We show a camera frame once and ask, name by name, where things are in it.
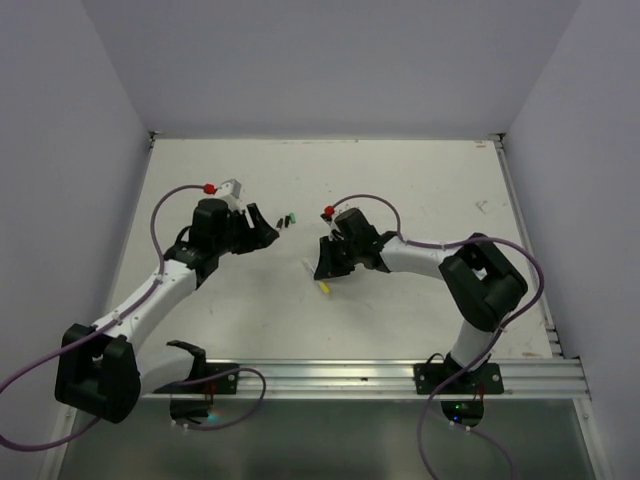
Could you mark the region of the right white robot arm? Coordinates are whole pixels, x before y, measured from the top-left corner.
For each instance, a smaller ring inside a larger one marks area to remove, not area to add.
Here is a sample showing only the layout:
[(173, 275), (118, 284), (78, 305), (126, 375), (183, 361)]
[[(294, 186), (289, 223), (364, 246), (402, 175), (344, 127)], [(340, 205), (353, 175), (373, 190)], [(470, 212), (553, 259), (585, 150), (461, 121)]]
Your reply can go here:
[(499, 324), (528, 292), (527, 282), (507, 257), (482, 234), (472, 235), (460, 247), (431, 250), (403, 241), (391, 231), (379, 233), (357, 208), (338, 213), (328, 207), (321, 218), (330, 226), (330, 233), (319, 240), (315, 280), (344, 277), (361, 265), (446, 284), (463, 323), (445, 356), (442, 377), (457, 392), (476, 386), (481, 380), (477, 363), (488, 358), (485, 349)]

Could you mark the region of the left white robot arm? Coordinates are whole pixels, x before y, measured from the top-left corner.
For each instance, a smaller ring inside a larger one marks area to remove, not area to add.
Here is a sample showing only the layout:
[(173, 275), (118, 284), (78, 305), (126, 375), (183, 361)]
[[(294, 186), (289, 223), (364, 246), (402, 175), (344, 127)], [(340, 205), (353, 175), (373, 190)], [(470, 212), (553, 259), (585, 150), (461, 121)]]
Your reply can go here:
[(162, 253), (159, 267), (121, 305), (89, 326), (72, 325), (63, 335), (54, 388), (59, 402), (117, 424), (148, 393), (174, 386), (193, 393), (218, 378), (203, 348), (171, 340), (156, 357), (140, 351), (156, 327), (199, 289), (226, 254), (264, 249), (279, 237), (256, 204), (234, 209), (220, 199), (204, 199), (189, 226)]

